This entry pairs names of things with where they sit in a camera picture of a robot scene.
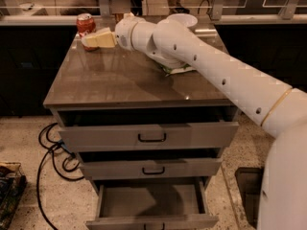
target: white robotic arm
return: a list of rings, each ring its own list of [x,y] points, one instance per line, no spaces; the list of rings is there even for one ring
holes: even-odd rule
[[[307,94],[197,38],[179,22],[134,16],[115,28],[121,47],[169,68],[193,66],[276,138],[262,182],[257,229],[307,229]]]

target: soda can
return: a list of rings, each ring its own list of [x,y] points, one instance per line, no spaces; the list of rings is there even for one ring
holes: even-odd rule
[[[93,16],[90,13],[81,13],[77,16],[77,28],[80,38],[85,35],[92,34],[96,32],[96,24]],[[98,49],[97,47],[86,47],[86,51],[93,51]]]

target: desk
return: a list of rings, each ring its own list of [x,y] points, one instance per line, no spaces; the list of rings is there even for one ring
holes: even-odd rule
[[[96,24],[114,28],[113,18]],[[237,108],[198,72],[166,77],[141,53],[86,52],[76,36],[44,105],[100,197],[89,229],[218,221],[204,190],[237,130]]]

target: closed drawer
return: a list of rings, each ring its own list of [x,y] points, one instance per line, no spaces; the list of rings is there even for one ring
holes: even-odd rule
[[[212,227],[199,177],[101,182],[90,230],[161,230]]]
[[[71,126],[60,136],[73,152],[99,150],[171,150],[229,146],[236,122],[138,126]]]
[[[88,180],[212,176],[221,166],[220,158],[176,160],[111,161],[81,165]]]

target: drawer handle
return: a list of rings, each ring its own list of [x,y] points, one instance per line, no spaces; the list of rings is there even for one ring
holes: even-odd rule
[[[163,226],[162,226],[161,230],[164,230],[164,229],[165,229],[165,224],[163,223]]]
[[[142,173],[143,173],[143,174],[146,174],[146,175],[163,174],[163,173],[165,173],[165,167],[163,166],[161,172],[146,172],[146,171],[145,171],[145,168],[142,168]]]
[[[141,134],[138,134],[138,140],[139,140],[140,142],[143,142],[143,143],[150,143],[150,142],[152,142],[152,143],[153,143],[153,142],[165,142],[165,140],[166,140],[166,133],[164,133],[162,139],[158,139],[158,140],[144,140],[144,139],[142,139]]]

